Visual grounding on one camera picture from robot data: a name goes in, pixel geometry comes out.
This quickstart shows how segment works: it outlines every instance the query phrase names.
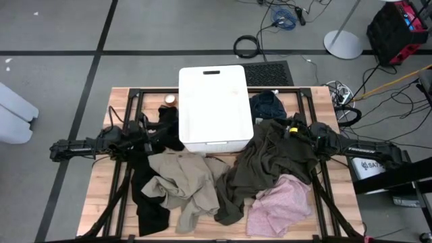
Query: black metal frame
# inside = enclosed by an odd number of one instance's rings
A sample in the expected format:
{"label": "black metal frame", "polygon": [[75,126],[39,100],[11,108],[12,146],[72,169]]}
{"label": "black metal frame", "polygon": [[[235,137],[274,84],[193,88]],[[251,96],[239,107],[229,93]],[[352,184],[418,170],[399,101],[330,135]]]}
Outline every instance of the black metal frame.
{"label": "black metal frame", "polygon": [[[317,116],[315,113],[315,106],[313,104],[313,98],[312,98],[312,92],[310,88],[277,88],[280,93],[294,93],[297,97],[298,101],[298,110],[301,114],[304,121],[306,121],[306,112],[304,110],[304,103],[303,103],[303,97],[306,97],[307,103],[308,103],[308,109],[310,113],[310,118],[312,122],[317,121]],[[263,91],[264,88],[249,88],[249,92],[260,92]],[[177,93],[178,88],[133,88],[130,89],[128,94],[128,102],[126,105],[126,113],[124,118],[124,126],[123,129],[125,130],[128,127],[129,120],[130,120],[130,114],[132,111],[132,101],[134,97],[138,97],[138,104],[136,107],[136,114],[135,114],[135,120],[138,119],[138,116],[141,112],[142,108],[142,102],[144,100],[144,95],[146,93]],[[124,224],[124,217],[126,212],[126,201],[128,198],[128,186],[130,183],[130,176],[132,173],[132,168],[130,166],[127,166],[125,177],[123,179],[123,182],[117,190],[119,175],[120,175],[120,169],[121,169],[121,163],[120,161],[116,161],[116,166],[114,168],[114,177],[111,184],[110,192],[110,198],[116,198],[117,201],[121,197],[120,207],[119,207],[119,213],[118,213],[118,219],[117,219],[117,225],[116,225],[116,231],[114,236],[110,236],[110,226],[111,226],[111,216],[107,218],[104,226],[103,231],[103,237],[96,237],[96,235],[92,235],[92,237],[81,237],[76,238],[73,240],[60,240],[55,241],[51,243],[79,243],[79,242],[127,242],[127,243],[134,243],[134,242],[146,242],[146,243],[171,243],[171,242],[179,242],[179,241],[185,241],[185,240],[135,240],[135,235],[129,235],[129,238],[127,240],[122,240],[122,230],[123,230],[123,224]],[[312,171],[312,184],[313,184],[313,191],[314,191],[314,198],[315,203],[317,207],[317,216],[319,221],[319,227],[321,232],[321,239],[318,235],[312,235],[312,240],[272,240],[274,243],[367,243],[368,239],[363,238],[362,235],[360,235],[358,232],[356,232],[352,226],[344,219],[344,216],[341,214],[341,212],[338,210],[338,208],[334,205],[333,201],[333,194],[331,192],[331,183],[329,181],[329,175],[327,171],[327,166],[325,164],[325,161],[320,161],[321,169],[323,172],[323,183],[325,185],[325,189],[321,186],[320,181],[317,177],[317,170],[313,169]],[[360,184],[367,190],[375,190],[374,188],[371,189],[371,183],[374,184],[374,181],[372,182],[366,182],[363,184]],[[330,216],[331,216],[331,222],[333,226],[333,232],[335,236],[329,236],[327,232],[327,226],[325,223],[325,216],[324,216],[324,210],[323,210],[323,204],[322,200],[326,203],[326,205],[329,208]],[[113,201],[110,201],[107,205],[107,208],[104,210],[103,214],[109,213],[112,215],[112,212],[115,208],[115,205],[117,204],[117,201],[115,204]],[[344,229],[344,231],[347,233],[347,237],[341,237],[337,234],[340,234],[340,228],[338,225],[338,222],[340,223],[340,226]],[[194,243],[265,243],[268,242],[268,240],[193,240]],[[388,240],[376,240],[372,239],[370,242],[374,243],[396,243],[394,241],[388,241]]]}
{"label": "black metal frame", "polygon": [[[312,119],[311,121],[312,122],[317,121],[317,115],[315,113],[315,107],[313,104],[312,92],[311,92],[310,88],[280,88],[280,87],[277,87],[277,89],[278,89],[279,93],[293,93],[296,95],[299,113],[301,114],[301,116],[303,117],[303,119],[305,121],[306,121],[306,111],[304,109],[303,97],[306,97],[310,117]],[[248,92],[261,92],[263,90],[265,90],[265,88],[248,88]],[[138,97],[138,103],[137,103],[136,114],[135,114],[135,119],[137,119],[138,114],[141,112],[142,102],[144,100],[144,95],[146,93],[178,93],[178,88],[138,88],[138,89],[133,88],[133,89],[130,89],[129,94],[128,94],[128,102],[126,105],[126,113],[125,113],[125,118],[124,118],[123,129],[126,129],[128,126],[128,121],[129,121],[130,113],[132,110],[132,101],[133,101],[134,97]],[[331,201],[333,202],[333,193],[331,191],[331,183],[329,181],[329,174],[328,174],[328,170],[327,170],[327,165],[326,165],[325,161],[320,161],[320,164],[321,164],[321,169],[322,169],[322,173],[323,173],[323,183],[325,185],[325,191],[326,191],[327,195],[329,196],[329,198],[331,199]],[[112,199],[113,193],[115,193],[115,191],[116,191],[118,181],[119,181],[120,169],[121,169],[121,162],[117,161],[115,168],[114,168],[114,172],[113,172],[113,181],[111,184],[110,197],[109,197],[110,199]],[[130,174],[131,174],[131,168],[128,166],[126,168],[125,176],[130,177]],[[317,176],[317,170],[316,169],[313,170],[312,175]],[[319,185],[315,182],[319,183],[319,181],[313,180],[313,187],[318,188]],[[124,216],[125,216],[125,212],[126,212],[127,197],[128,197],[128,190],[125,191],[124,195],[121,198],[121,202],[120,202],[118,220],[117,220],[116,231],[115,231],[115,235],[114,235],[117,237],[122,236],[123,222],[124,222]],[[321,236],[327,237],[328,232],[327,232],[327,226],[325,223],[323,203],[321,201],[321,197],[319,196],[319,193],[317,192],[317,190],[314,190],[314,198],[315,198],[315,204],[317,207],[317,215],[318,215],[318,221],[319,221]],[[334,217],[333,213],[330,213],[330,217],[331,217],[333,232],[334,232],[335,236],[341,236],[338,221]],[[108,218],[107,222],[105,223],[105,226],[103,229],[103,236],[109,236],[110,226],[111,226],[111,217]]]}

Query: white plastic bin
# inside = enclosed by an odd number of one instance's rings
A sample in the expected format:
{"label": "white plastic bin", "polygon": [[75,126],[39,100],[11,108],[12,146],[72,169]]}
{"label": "white plastic bin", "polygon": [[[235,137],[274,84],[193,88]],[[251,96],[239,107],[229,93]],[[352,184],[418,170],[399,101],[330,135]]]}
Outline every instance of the white plastic bin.
{"label": "white plastic bin", "polygon": [[253,134],[241,65],[180,70],[179,135],[190,152],[238,152]]}

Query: metal stand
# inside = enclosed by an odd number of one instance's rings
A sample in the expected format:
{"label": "metal stand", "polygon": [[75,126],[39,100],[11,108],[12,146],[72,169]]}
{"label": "metal stand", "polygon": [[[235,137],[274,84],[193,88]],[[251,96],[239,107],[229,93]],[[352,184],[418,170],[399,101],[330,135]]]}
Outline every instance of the metal stand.
{"label": "metal stand", "polygon": [[339,30],[328,32],[324,37],[325,48],[335,57],[341,59],[354,59],[363,52],[358,37],[351,32],[343,30],[359,3],[360,0],[357,0]]}

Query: wire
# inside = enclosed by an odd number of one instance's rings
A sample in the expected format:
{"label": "wire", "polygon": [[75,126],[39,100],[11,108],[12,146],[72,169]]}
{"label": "wire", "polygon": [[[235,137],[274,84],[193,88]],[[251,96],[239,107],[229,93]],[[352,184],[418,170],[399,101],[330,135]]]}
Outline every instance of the wire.
{"label": "wire", "polygon": [[327,9],[327,7],[329,7],[329,5],[330,5],[330,3],[331,3],[332,1],[333,1],[333,0],[330,0],[329,3],[325,4],[325,7],[324,7],[323,10],[321,11],[321,13],[319,13],[319,15],[317,15],[317,17],[315,17],[313,20],[306,21],[306,23],[312,23],[312,22],[314,22],[315,20],[317,20],[317,18],[318,18],[319,16],[321,16],[321,14],[324,13],[324,11]]}
{"label": "wire", "polygon": [[[411,86],[411,84],[409,84],[407,87],[403,88],[402,90],[400,90],[399,92],[397,92],[397,94],[402,93],[404,90],[406,90],[407,88],[409,88]],[[366,117],[367,115],[369,115],[370,113],[372,113],[374,110],[376,110],[378,107],[380,107],[382,104],[384,104],[385,102],[391,100],[392,97],[385,99],[384,101],[380,102],[380,104],[378,104],[376,107],[374,107],[373,109],[371,109],[369,112],[367,112],[366,114],[364,114],[362,116],[362,118]]]}
{"label": "wire", "polygon": [[[429,106],[429,104],[421,105],[420,107],[417,107],[416,109],[423,108],[424,106]],[[418,111],[416,111],[416,109],[412,109],[411,111],[406,112],[406,113],[401,114],[401,115],[391,115],[391,116],[385,117],[385,118],[383,118],[383,119],[381,119],[381,120],[379,120],[379,121],[376,121],[376,122],[374,122],[374,123],[367,124],[367,125],[363,125],[363,126],[359,126],[359,127],[357,127],[357,128],[352,128],[352,129],[357,130],[357,129],[360,129],[360,128],[365,128],[365,127],[367,127],[367,126],[372,126],[372,125],[378,124],[378,123],[380,123],[380,122],[382,122],[382,121],[385,121],[385,120],[387,120],[387,119],[389,119],[389,118],[393,118],[393,117],[399,117],[399,119],[405,119],[405,118],[407,118],[409,115],[412,115],[412,114],[415,114],[415,113],[418,113],[418,112],[421,112],[421,111],[424,111],[424,110],[428,109],[428,107],[425,107],[425,108],[420,109],[420,110],[418,110]]]}
{"label": "wire", "polygon": [[314,65],[314,67],[315,67],[315,79],[317,80],[316,84],[320,85],[319,80],[318,80],[318,65],[315,62],[313,62],[312,60],[304,58],[303,55],[300,55],[300,56],[301,56],[301,58],[303,58],[303,60],[305,62],[309,62],[310,64]]}
{"label": "wire", "polygon": [[[410,86],[411,84],[414,84],[415,82],[417,82],[417,80],[419,80],[419,79],[416,79],[416,80],[414,80],[413,82],[411,82],[411,83],[409,84],[409,86]],[[427,99],[423,99],[423,100],[421,100],[421,101],[412,101],[412,99],[408,97],[408,99],[410,100],[409,103],[407,103],[407,102],[402,102],[402,101],[398,101],[398,100],[396,99],[396,96],[397,96],[397,95],[394,95],[394,94],[395,94],[395,92],[393,92],[393,93],[390,94],[391,99],[394,100],[395,102],[397,102],[397,103],[399,103],[399,104],[403,104],[403,105],[407,105],[407,104],[418,104],[418,103],[422,103],[422,102],[427,101]]]}
{"label": "wire", "polygon": [[[354,93],[351,91],[351,89],[346,86],[345,84],[342,84],[339,81],[330,81],[328,83],[325,84],[328,87],[332,87],[334,89],[334,91],[330,91],[331,92],[331,97],[333,100],[333,106],[336,107],[343,107],[344,105],[347,105],[347,99],[351,97],[353,97]],[[352,104],[352,108],[356,107],[356,103],[353,102]],[[342,111],[342,115],[340,117],[337,118],[337,121],[340,121],[343,117],[345,117],[350,111],[347,112],[343,112]]]}
{"label": "wire", "polygon": [[[248,54],[248,55],[241,54],[237,50],[238,43],[240,41],[243,41],[243,40],[252,41],[255,44],[256,49],[255,49],[255,51],[252,54]],[[258,39],[255,38],[255,37],[253,37],[253,36],[251,36],[251,35],[249,35],[249,34],[247,34],[247,35],[243,35],[243,36],[240,36],[240,37],[237,38],[237,40],[234,42],[233,51],[234,51],[234,54],[237,55],[240,58],[250,59],[250,58],[256,57],[259,53],[261,53],[261,48],[259,47],[259,41],[258,41]]]}
{"label": "wire", "polygon": [[358,90],[356,91],[356,93],[352,96],[352,98],[347,102],[347,104],[351,103],[351,101],[354,100],[355,96],[360,92],[360,90],[362,90],[362,88],[366,85],[366,83],[369,81],[369,79],[372,77],[372,75],[378,70],[379,66],[381,64],[378,63],[378,65],[376,67],[373,68],[371,74],[369,74],[369,76],[367,77],[367,79],[362,83],[362,86],[360,86],[360,88],[358,88]]}
{"label": "wire", "polygon": [[388,82],[387,84],[381,85],[378,88],[374,88],[373,90],[371,90],[371,91],[367,92],[366,94],[363,94],[362,96],[360,96],[360,98],[355,99],[355,101],[359,101],[361,99],[364,99],[365,97],[368,97],[369,95],[373,94],[374,92],[377,92],[378,90],[381,90],[382,88],[385,88],[387,86],[391,86],[393,84],[397,84],[397,83],[399,83],[399,82],[401,82],[401,81],[403,81],[403,80],[405,80],[405,79],[407,79],[407,78],[409,78],[409,77],[417,74],[419,71],[426,70],[426,69],[429,69],[429,68],[432,68],[432,65],[428,65],[428,66],[426,66],[426,67],[424,67],[424,68],[422,68],[420,70],[414,71],[414,72],[412,72],[410,74],[407,74],[407,75],[405,75],[405,76],[403,76],[401,78],[398,78],[397,80],[394,80],[392,82]]}
{"label": "wire", "polygon": [[365,101],[365,100],[367,100],[367,99],[369,99],[369,98],[371,98],[371,97],[373,97],[373,96],[376,96],[376,95],[382,95],[382,94],[384,94],[384,93],[386,93],[386,92],[389,92],[389,91],[397,91],[397,90],[400,90],[400,89],[402,89],[402,88],[405,88],[406,86],[410,86],[411,84],[414,84],[415,82],[417,82],[417,80],[419,80],[419,79],[416,79],[416,80],[414,80],[413,82],[411,82],[411,83],[409,83],[409,84],[405,84],[405,85],[403,85],[402,87],[400,87],[400,88],[391,88],[391,89],[389,89],[389,90],[386,90],[386,91],[383,91],[383,92],[379,92],[379,93],[377,93],[377,94],[371,94],[371,95],[369,95],[367,98],[363,98],[363,99],[361,99],[361,101]]}
{"label": "wire", "polygon": [[112,106],[109,106],[108,109],[110,110],[109,112],[114,112],[114,115],[116,116],[116,118],[123,123],[123,120],[119,117],[119,115],[117,114],[117,112],[115,111],[115,109]]}
{"label": "wire", "polygon": [[404,133],[404,134],[401,134],[401,135],[399,135],[399,136],[396,136],[396,137],[394,137],[394,138],[390,138],[390,139],[387,139],[387,141],[391,141],[391,140],[394,140],[394,139],[397,139],[397,138],[400,138],[400,137],[402,137],[402,136],[405,136],[405,135],[408,135],[408,134],[411,134],[411,133],[413,133],[413,132],[415,132],[415,131],[417,131],[423,124],[424,124],[424,122],[426,121],[426,119],[427,119],[427,117],[429,116],[429,114],[431,114],[431,111],[432,111],[432,109],[430,109],[429,110],[429,112],[427,113],[427,115],[425,116],[425,118],[423,119],[423,121],[414,129],[414,130],[412,130],[412,131],[410,131],[410,132],[406,132],[406,133]]}
{"label": "wire", "polygon": [[106,158],[109,158],[109,156],[101,157],[101,158],[95,160],[95,161],[93,162],[93,164],[92,164],[92,168],[93,168],[93,166],[95,166],[95,163],[96,163],[97,161],[101,161],[101,160],[106,159]]}
{"label": "wire", "polygon": [[398,232],[400,232],[400,231],[402,231],[402,230],[405,230],[405,229],[406,229],[406,227],[404,227],[404,228],[402,228],[402,229],[398,229],[398,230],[393,231],[393,232],[390,232],[390,233],[388,233],[388,234],[383,234],[383,235],[381,235],[381,236],[375,236],[375,237],[373,237],[373,238],[374,238],[374,239],[382,238],[382,237],[385,237],[385,236],[389,236],[389,235],[392,235],[392,234],[396,234],[396,233],[398,233]]}
{"label": "wire", "polygon": [[269,7],[267,8],[267,11],[265,12],[265,14],[264,14],[264,17],[263,17],[263,19],[261,20],[261,25],[259,26],[259,31],[258,31],[258,33],[256,34],[256,39],[258,39],[258,34],[260,34],[260,42],[261,42],[261,47],[260,47],[260,50],[261,50],[261,53],[263,54],[263,58],[264,58],[264,61],[265,62],[267,62],[267,58],[265,57],[265,53],[264,53],[264,44],[263,44],[263,23],[264,23],[264,20],[265,20],[265,16],[267,16],[267,14],[269,13],[269,10],[270,10],[270,7],[271,7],[271,5],[273,4],[273,2],[274,2],[275,0],[271,0],[271,3],[269,4]]}
{"label": "wire", "polygon": [[350,168],[347,164],[345,164],[344,162],[342,162],[342,161],[338,161],[337,159],[334,159],[334,158],[330,158],[331,160],[333,160],[333,161],[335,161],[335,162],[337,162],[337,163],[339,163],[339,164],[341,164],[341,165],[344,165],[344,166],[346,166],[347,168]]}
{"label": "wire", "polygon": [[308,10],[306,11],[306,10],[304,10],[307,14],[309,14],[310,12],[311,12],[311,7],[312,7],[312,4],[313,4],[313,2],[314,2],[315,0],[312,0],[311,2],[310,2],[310,4],[309,4],[309,7],[308,7]]}
{"label": "wire", "polygon": [[111,112],[114,112],[114,115],[117,117],[117,119],[123,123],[123,120],[120,119],[120,117],[117,114],[117,112],[115,111],[114,107],[108,106],[108,116],[109,116],[110,128],[106,131],[102,130],[102,132],[96,137],[96,140],[94,142],[93,152],[92,152],[93,159],[96,159],[96,148],[99,144],[99,139],[101,139],[105,134],[109,133],[110,131],[112,131],[114,129],[113,115],[111,114]]}
{"label": "wire", "polygon": [[292,15],[287,9],[278,7],[278,10],[273,10],[271,20],[277,23],[277,27],[283,30],[293,30],[296,27],[297,18]]}
{"label": "wire", "polygon": [[346,138],[350,138],[350,136],[344,130],[340,130],[340,132],[343,132]]}
{"label": "wire", "polygon": [[[385,72],[385,73],[387,73],[387,74],[396,75],[396,74],[398,73],[397,69],[396,69],[394,66],[392,66],[392,68],[393,68],[393,70],[394,70],[393,73],[391,73],[391,72],[389,72],[389,71],[387,71],[387,70],[385,70],[385,69],[382,69],[382,68],[380,68],[380,67],[378,67],[378,70],[381,70],[381,71],[383,71],[383,72]],[[367,69],[367,70],[365,70],[365,71],[363,72],[363,76],[362,76],[362,82],[363,82],[363,83],[365,82],[365,75],[366,75],[366,73],[369,72],[369,71],[371,71],[371,70],[373,70],[373,67],[372,67],[372,68],[369,68],[369,69]],[[365,93],[366,93],[366,85],[363,86],[363,94],[365,94]]]}

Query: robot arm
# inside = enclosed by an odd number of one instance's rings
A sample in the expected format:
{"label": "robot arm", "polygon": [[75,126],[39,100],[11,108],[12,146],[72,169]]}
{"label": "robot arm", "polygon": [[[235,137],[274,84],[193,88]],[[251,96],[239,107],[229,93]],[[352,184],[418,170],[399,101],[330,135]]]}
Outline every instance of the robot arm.
{"label": "robot arm", "polygon": [[54,162],[71,159],[76,156],[110,155],[112,159],[126,161],[128,150],[133,146],[142,146],[145,152],[151,154],[151,140],[159,132],[152,134],[141,128],[138,122],[130,121],[126,133],[118,126],[105,128],[96,138],[85,140],[59,140],[50,150],[49,158]]}
{"label": "robot arm", "polygon": [[371,142],[346,138],[335,133],[328,125],[313,123],[309,128],[316,143],[318,155],[344,155],[373,159],[387,169],[400,167],[405,161],[402,151],[391,142]]}

